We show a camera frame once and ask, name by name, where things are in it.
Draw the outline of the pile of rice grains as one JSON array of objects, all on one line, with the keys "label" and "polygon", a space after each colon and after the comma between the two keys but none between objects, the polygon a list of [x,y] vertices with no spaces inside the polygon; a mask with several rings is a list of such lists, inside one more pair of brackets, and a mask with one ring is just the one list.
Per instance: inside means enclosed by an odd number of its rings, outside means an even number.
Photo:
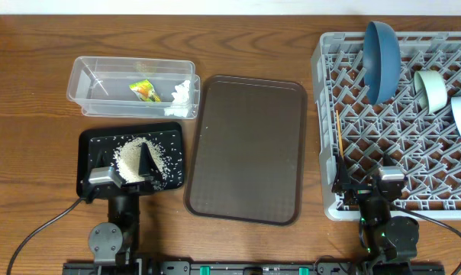
[{"label": "pile of rice grains", "polygon": [[[153,175],[143,178],[138,174],[140,146],[146,143],[153,159]],[[89,152],[82,179],[88,180],[94,160],[100,149],[105,150],[105,166],[114,167],[123,183],[150,182],[159,192],[177,189],[184,183],[184,156],[182,137],[178,131],[161,131],[146,134],[125,134],[94,137],[88,142]]]}]

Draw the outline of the white tissue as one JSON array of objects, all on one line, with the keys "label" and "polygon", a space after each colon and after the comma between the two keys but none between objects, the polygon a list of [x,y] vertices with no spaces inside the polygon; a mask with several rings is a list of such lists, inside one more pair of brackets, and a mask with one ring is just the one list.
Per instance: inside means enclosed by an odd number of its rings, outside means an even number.
[{"label": "white tissue", "polygon": [[180,118],[186,118],[188,116],[189,90],[189,80],[185,80],[181,84],[175,86],[175,92],[172,93],[173,101],[171,106],[164,109],[165,116],[175,116]]}]

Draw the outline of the wooden chopstick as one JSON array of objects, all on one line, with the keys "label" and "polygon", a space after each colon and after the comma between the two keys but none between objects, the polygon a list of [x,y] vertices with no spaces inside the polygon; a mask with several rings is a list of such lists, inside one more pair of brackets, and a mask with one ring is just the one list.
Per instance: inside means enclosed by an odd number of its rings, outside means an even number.
[{"label": "wooden chopstick", "polygon": [[343,154],[343,142],[342,142],[342,129],[341,129],[341,123],[340,123],[340,114],[338,110],[335,110],[335,115],[336,115],[336,122],[337,122],[337,142],[338,142],[338,147],[339,147],[339,153],[342,158],[344,158]]}]

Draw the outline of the yellow green snack wrapper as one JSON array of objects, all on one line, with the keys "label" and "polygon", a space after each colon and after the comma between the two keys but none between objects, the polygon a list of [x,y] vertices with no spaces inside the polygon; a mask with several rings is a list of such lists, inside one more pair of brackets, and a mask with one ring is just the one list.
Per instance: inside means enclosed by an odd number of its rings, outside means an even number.
[{"label": "yellow green snack wrapper", "polygon": [[160,96],[156,93],[153,84],[148,79],[132,83],[129,85],[129,88],[141,101],[161,102]]}]

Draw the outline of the mint green bowl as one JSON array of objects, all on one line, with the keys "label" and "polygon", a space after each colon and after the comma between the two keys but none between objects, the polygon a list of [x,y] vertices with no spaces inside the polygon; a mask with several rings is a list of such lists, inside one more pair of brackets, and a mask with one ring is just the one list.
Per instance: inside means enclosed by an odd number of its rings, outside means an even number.
[{"label": "mint green bowl", "polygon": [[429,115],[447,104],[447,90],[442,75],[436,70],[421,70],[414,73],[414,90],[420,94],[419,103]]}]

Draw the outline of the dark blue plate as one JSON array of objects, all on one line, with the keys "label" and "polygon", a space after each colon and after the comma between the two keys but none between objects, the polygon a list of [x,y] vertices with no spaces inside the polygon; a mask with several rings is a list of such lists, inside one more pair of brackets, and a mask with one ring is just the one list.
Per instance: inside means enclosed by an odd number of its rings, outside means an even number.
[{"label": "dark blue plate", "polygon": [[401,54],[393,28],[380,21],[370,21],[363,42],[364,84],[371,105],[388,101],[396,92],[401,72]]}]

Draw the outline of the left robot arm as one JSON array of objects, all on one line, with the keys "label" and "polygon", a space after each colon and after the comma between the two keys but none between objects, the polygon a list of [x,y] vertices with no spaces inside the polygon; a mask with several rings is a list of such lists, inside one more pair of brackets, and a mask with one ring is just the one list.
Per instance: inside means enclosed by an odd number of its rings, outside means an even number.
[{"label": "left robot arm", "polygon": [[143,179],[124,181],[111,159],[114,149],[93,146],[88,149],[87,170],[80,182],[81,198],[108,201],[108,220],[96,225],[89,234],[97,274],[152,274],[153,262],[138,253],[140,240],[140,197],[155,193],[159,181],[147,163],[148,153],[137,158],[136,172]]}]

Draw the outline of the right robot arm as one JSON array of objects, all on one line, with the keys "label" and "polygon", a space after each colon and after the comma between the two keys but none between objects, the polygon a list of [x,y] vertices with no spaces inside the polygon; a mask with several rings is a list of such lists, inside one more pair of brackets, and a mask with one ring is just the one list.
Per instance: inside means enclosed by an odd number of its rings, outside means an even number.
[{"label": "right robot arm", "polygon": [[344,205],[359,207],[359,240],[368,256],[351,264],[348,274],[412,274],[411,259],[417,256],[419,224],[408,216],[391,214],[406,176],[388,155],[367,181],[353,179],[337,156],[337,174],[331,191],[343,195]]}]

